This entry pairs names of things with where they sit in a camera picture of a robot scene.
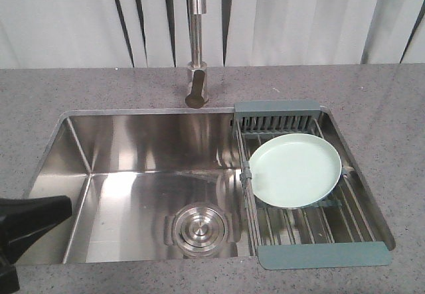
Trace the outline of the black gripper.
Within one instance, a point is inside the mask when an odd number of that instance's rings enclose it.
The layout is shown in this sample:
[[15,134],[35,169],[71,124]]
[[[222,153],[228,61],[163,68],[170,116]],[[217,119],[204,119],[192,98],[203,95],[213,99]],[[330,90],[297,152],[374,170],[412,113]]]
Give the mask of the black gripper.
[[15,263],[42,236],[71,217],[67,196],[1,199],[1,293],[20,289]]

